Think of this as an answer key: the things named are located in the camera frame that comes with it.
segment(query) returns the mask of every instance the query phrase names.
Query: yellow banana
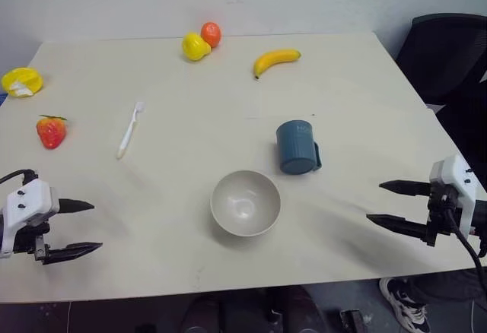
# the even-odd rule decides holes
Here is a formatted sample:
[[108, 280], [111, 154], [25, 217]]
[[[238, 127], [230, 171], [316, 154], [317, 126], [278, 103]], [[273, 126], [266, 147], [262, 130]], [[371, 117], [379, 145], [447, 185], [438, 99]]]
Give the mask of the yellow banana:
[[260, 75], [270, 66], [283, 62], [294, 62], [301, 57], [296, 49], [278, 49], [262, 54], [253, 64], [253, 75], [259, 79]]

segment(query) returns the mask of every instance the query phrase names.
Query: table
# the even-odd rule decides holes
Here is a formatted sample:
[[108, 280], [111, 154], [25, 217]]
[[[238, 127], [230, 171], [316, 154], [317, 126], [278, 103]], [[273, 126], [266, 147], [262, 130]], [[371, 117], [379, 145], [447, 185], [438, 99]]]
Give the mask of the table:
[[[294, 47], [298, 62], [253, 79], [253, 60]], [[426, 199], [377, 187], [428, 180], [458, 150], [372, 33], [225, 37], [201, 62], [180, 39], [44, 43], [31, 64], [34, 97], [0, 108], [0, 170], [34, 168], [59, 197], [96, 206], [51, 218], [46, 242], [102, 242], [78, 260], [42, 266], [0, 260], [0, 300], [143, 297], [421, 274], [472, 267], [454, 237], [433, 249], [376, 226], [366, 213], [424, 223]], [[137, 100], [146, 102], [125, 157], [115, 154]], [[44, 149], [39, 114], [68, 118], [68, 136]], [[323, 168], [279, 172], [275, 130], [314, 127]], [[268, 233], [239, 238], [212, 220], [218, 180], [239, 169], [269, 175], [282, 196]], [[17, 187], [0, 188], [0, 200]], [[478, 241], [469, 241], [478, 248]]]

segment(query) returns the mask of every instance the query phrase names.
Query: bowl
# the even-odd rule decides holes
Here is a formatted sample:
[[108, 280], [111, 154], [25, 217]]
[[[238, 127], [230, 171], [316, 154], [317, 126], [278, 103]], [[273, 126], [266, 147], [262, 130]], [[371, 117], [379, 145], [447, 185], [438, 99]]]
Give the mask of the bowl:
[[218, 225], [235, 236], [257, 236], [269, 230], [281, 210], [274, 182], [262, 173], [237, 171], [216, 185], [210, 201]]

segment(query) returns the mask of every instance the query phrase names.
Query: strawberry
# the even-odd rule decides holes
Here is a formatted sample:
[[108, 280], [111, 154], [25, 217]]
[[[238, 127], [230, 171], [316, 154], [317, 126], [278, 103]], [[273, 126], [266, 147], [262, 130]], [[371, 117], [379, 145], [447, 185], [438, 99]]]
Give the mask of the strawberry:
[[37, 134], [44, 147], [54, 149], [66, 136], [66, 124], [64, 123], [66, 119], [61, 116], [41, 116], [44, 116], [44, 119], [37, 122]]

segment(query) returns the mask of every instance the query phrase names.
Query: toothbrush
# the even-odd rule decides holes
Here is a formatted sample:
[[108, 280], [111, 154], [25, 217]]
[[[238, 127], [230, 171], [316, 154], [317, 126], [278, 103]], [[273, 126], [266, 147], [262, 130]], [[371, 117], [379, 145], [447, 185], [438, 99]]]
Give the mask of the toothbrush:
[[119, 150], [116, 153], [116, 159], [119, 160], [125, 154], [127, 146], [129, 145], [130, 138], [132, 137], [132, 132], [134, 131], [135, 125], [137, 124], [137, 115], [144, 111], [145, 103], [144, 101], [138, 101], [135, 104], [134, 112], [132, 113], [132, 119], [130, 120], [129, 127], [123, 136], [122, 143], [120, 143]]

